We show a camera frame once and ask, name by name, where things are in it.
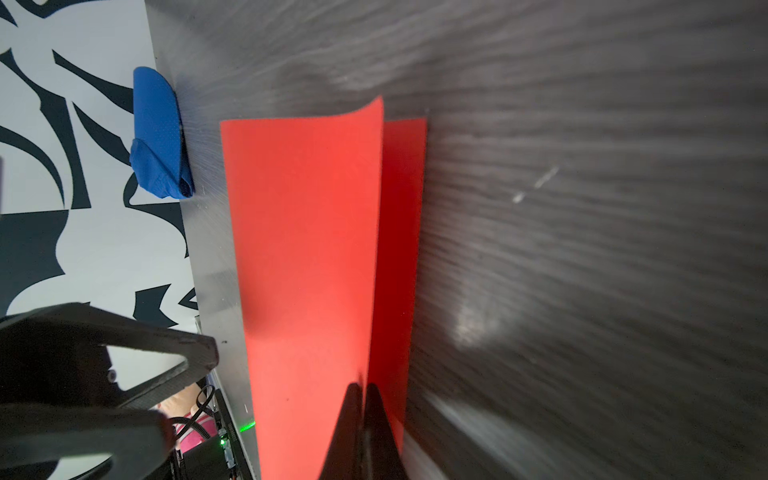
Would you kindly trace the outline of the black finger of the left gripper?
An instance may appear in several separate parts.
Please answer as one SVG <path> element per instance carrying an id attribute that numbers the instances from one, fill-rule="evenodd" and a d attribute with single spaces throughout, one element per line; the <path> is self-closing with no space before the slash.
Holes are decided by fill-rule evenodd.
<path id="1" fill-rule="evenodd" d="M 179 355 L 182 362 L 124 390 L 108 350 Z M 146 410 L 202 379 L 219 363 L 214 338 L 163 329 L 84 303 L 1 320 L 1 401 Z"/>

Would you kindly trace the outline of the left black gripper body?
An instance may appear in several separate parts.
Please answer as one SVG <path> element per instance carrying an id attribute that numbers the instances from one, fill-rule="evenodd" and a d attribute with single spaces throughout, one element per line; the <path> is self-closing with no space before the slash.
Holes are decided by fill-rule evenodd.
<path id="1" fill-rule="evenodd" d="M 173 427 L 154 410 L 1 408 L 3 479 L 47 479 L 60 460 L 90 455 L 107 459 L 88 479 L 143 479 L 165 462 L 174 445 Z"/>

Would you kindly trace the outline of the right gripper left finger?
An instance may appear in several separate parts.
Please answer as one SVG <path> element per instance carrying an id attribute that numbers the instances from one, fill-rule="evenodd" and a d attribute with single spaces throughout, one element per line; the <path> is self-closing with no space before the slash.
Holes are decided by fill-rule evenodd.
<path id="1" fill-rule="evenodd" d="M 347 386 L 320 480 L 354 480 L 360 477 L 359 435 L 363 391 L 358 383 Z"/>

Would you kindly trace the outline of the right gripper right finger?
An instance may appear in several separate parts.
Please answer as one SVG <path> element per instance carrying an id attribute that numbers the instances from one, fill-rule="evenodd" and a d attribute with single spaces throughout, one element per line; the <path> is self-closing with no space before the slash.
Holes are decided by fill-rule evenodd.
<path id="1" fill-rule="evenodd" d="M 378 387 L 366 388 L 363 416 L 363 478 L 408 480 Z"/>

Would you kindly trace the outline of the red square paper sheet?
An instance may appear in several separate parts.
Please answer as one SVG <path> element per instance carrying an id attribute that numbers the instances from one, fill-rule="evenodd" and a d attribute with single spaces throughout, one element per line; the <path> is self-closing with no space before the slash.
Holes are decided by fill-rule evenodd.
<path id="1" fill-rule="evenodd" d="M 352 384 L 403 440 L 427 121 L 375 99 L 220 131 L 260 473 L 315 479 Z"/>

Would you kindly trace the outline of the blue cloth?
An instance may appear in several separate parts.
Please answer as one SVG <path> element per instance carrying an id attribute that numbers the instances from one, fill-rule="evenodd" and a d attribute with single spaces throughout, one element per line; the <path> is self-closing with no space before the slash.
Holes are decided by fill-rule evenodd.
<path id="1" fill-rule="evenodd" d="M 134 139 L 129 160 L 140 187 L 154 196 L 183 200 L 194 182 L 176 95 L 157 70 L 133 72 Z"/>

